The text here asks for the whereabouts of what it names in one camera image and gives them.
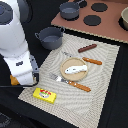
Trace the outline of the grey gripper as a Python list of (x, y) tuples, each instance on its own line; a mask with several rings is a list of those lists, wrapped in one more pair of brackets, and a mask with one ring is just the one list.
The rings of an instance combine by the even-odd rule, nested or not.
[(32, 76), (33, 76), (32, 86), (35, 86), (39, 82), (39, 68), (38, 68), (36, 59), (34, 58), (33, 55), (30, 55), (30, 62), (31, 62), (31, 66), (33, 69), (33, 71), (32, 71)]

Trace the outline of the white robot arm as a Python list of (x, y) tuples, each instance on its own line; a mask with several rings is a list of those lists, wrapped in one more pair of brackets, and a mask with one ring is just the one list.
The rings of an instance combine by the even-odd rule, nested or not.
[(11, 72), (13, 87), (32, 87), (39, 81), (39, 68), (22, 28), (30, 19), (27, 0), (0, 0), (0, 54)]

